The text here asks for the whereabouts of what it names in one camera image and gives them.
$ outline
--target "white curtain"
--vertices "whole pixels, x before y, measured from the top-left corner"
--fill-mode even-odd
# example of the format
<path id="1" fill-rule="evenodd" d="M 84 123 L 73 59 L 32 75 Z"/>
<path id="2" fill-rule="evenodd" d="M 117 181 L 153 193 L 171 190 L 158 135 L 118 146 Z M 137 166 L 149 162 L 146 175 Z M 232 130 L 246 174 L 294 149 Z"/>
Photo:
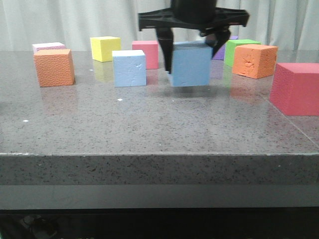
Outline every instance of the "white curtain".
<path id="1" fill-rule="evenodd" d="M 89 51 L 90 37 L 117 36 L 123 49 L 133 40 L 156 39 L 138 31 L 138 12 L 169 7 L 170 0 L 0 0 L 0 50 L 31 51 L 31 45 L 62 42 Z M 319 0 L 218 0 L 218 7 L 246 9 L 247 27 L 231 27 L 241 39 L 282 50 L 319 50 Z M 199 39 L 196 30 L 174 29 L 175 41 Z"/>

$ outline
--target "purple cube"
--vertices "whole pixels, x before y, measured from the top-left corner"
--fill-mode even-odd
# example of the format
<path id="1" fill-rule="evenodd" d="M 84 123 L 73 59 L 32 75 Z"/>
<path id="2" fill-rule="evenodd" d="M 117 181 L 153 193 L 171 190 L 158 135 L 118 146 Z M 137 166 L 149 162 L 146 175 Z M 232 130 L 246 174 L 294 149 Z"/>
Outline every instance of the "purple cube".
<path id="1" fill-rule="evenodd" d="M 230 36 L 230 40 L 238 40 L 238 36 Z M 222 45 L 222 47 L 216 52 L 216 54 L 213 57 L 213 60 L 224 60 L 225 58 L 225 49 L 226 44 Z"/>

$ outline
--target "green cube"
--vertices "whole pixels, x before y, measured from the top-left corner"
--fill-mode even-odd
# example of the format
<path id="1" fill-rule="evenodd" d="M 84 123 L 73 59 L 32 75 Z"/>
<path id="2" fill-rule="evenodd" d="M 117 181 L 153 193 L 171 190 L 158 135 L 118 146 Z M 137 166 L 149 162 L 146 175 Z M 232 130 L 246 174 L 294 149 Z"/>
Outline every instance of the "green cube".
<path id="1" fill-rule="evenodd" d="M 246 44 L 261 45 L 261 42 L 250 40 L 250 39 L 228 40 L 226 43 L 224 63 L 228 66 L 233 66 L 236 46 L 241 46 L 241 45 L 246 45 Z"/>

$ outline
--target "speckled countertop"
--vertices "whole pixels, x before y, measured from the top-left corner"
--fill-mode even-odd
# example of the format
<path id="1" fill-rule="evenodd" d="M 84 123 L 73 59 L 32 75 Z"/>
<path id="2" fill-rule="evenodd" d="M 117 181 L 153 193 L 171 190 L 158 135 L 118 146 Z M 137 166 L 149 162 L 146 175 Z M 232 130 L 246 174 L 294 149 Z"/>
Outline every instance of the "speckled countertop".
<path id="1" fill-rule="evenodd" d="M 278 111 L 272 77 L 212 61 L 209 86 L 172 88 L 161 64 L 114 88 L 111 62 L 72 54 L 75 85 L 40 88 L 32 52 L 0 52 L 0 185 L 318 183 L 319 117 Z"/>

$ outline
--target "granite table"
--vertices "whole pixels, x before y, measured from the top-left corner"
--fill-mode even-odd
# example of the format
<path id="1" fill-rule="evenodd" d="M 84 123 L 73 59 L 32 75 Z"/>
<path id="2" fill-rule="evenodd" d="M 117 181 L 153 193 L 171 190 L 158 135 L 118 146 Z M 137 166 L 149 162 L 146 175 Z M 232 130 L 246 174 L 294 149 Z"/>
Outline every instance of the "granite table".
<path id="1" fill-rule="evenodd" d="M 319 117 L 277 110 L 273 77 L 213 60 L 208 86 L 161 64 L 115 88 L 111 62 L 72 54 L 76 83 L 40 88 L 32 52 L 0 52 L 0 210 L 319 206 Z"/>

